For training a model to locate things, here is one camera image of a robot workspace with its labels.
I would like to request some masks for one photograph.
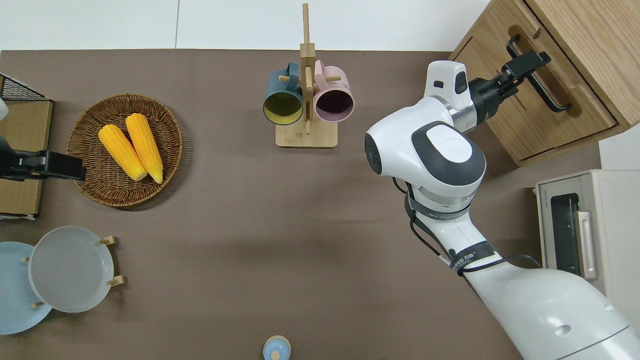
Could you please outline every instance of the black handle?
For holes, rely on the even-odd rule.
[[[514,43],[519,38],[520,38],[520,35],[515,35],[507,43],[507,53],[509,53],[509,55],[511,55],[511,57],[514,58],[514,59],[520,55],[520,54],[518,54],[518,51],[516,50],[516,48],[514,46]],[[535,91],[538,93],[538,95],[540,95],[540,97],[545,102],[547,107],[549,109],[551,109],[551,111],[553,111],[555,113],[561,113],[561,112],[563,112],[563,111],[565,111],[565,110],[567,110],[568,108],[571,107],[571,104],[567,104],[567,105],[564,105],[564,106],[556,104],[556,102],[551,98],[551,95],[549,95],[547,90],[545,90],[545,88],[542,87],[542,84],[540,83],[540,81],[538,80],[538,78],[534,74],[531,74],[531,75],[527,76],[527,79],[529,80],[529,82],[531,83],[531,85],[533,86]]]

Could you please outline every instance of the wicker basket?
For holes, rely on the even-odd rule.
[[[161,184],[150,176],[133,181],[98,139],[98,131],[106,124],[115,124],[129,138],[125,119],[132,113],[141,113],[149,121],[163,164]],[[89,199],[114,208],[133,206],[156,196],[171,181],[182,157],[182,134],[171,111],[159,101],[138,94],[116,95],[80,116],[71,130],[67,154],[81,158],[86,166],[86,180],[76,181],[76,186]]]

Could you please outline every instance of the oven door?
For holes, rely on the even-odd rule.
[[[593,252],[591,214],[585,196],[586,175],[538,185],[543,264],[581,276],[598,277]]]

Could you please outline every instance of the pink mug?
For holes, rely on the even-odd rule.
[[[340,80],[327,81],[330,76],[340,76]],[[316,115],[325,121],[338,122],[348,118],[353,113],[353,96],[347,75],[337,66],[324,66],[322,61],[316,61],[314,74],[317,88],[314,95]]]

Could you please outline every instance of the white wall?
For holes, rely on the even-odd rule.
[[[0,0],[0,50],[298,49],[302,0]],[[451,51],[489,0],[307,0],[316,49]]]
[[[640,125],[601,140],[602,168],[640,170]]]

